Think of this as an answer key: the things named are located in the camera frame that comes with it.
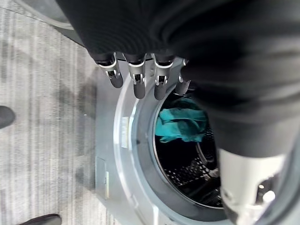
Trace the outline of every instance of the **teal towel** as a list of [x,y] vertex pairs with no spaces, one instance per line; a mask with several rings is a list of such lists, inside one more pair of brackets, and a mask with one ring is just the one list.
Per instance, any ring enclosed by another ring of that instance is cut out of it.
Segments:
[[155,135],[167,143],[177,138],[184,142],[201,142],[207,119],[204,111],[189,98],[180,98],[171,103],[174,108],[163,109],[158,114]]

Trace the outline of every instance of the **front-load washer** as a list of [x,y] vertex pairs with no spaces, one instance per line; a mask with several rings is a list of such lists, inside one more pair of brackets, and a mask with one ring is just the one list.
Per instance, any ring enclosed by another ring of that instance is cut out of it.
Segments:
[[[99,74],[97,82],[96,191],[124,225],[229,225],[222,208],[184,196],[165,177],[155,155],[155,122],[164,100],[154,98],[154,62],[146,61],[146,96],[137,99],[128,65],[119,61],[124,85],[115,89]],[[177,59],[168,94],[181,69]]]

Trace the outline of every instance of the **washing machine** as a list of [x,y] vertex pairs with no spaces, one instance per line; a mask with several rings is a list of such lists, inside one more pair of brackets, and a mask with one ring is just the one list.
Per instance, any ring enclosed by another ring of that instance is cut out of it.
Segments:
[[[83,45],[55,1],[16,1]],[[186,163],[181,165],[180,155],[174,157],[178,152],[158,149],[156,121],[165,102],[173,95],[183,60],[175,59],[166,95],[158,101],[154,98],[155,63],[151,55],[147,55],[145,61],[146,94],[143,99],[134,95],[128,63],[121,53],[117,53],[117,58],[124,80],[122,88],[114,88],[102,72],[97,77],[95,179],[99,200],[123,225],[232,224],[226,219],[221,199],[216,194],[217,188],[214,196],[206,201],[191,197],[181,188],[183,182],[195,180],[195,168],[207,172],[201,160],[196,157],[190,160],[189,166]],[[181,152],[182,159],[190,154],[187,151],[183,149]],[[285,163],[278,195],[258,225],[299,223],[299,161],[300,141]],[[176,164],[177,171],[167,168],[165,162]]]
[[96,189],[123,224],[229,225],[221,206],[197,203],[170,182],[156,150],[158,113],[175,88],[182,60],[176,59],[167,95],[154,98],[154,60],[146,61],[146,96],[137,99],[126,62],[119,61],[123,87],[97,83]]

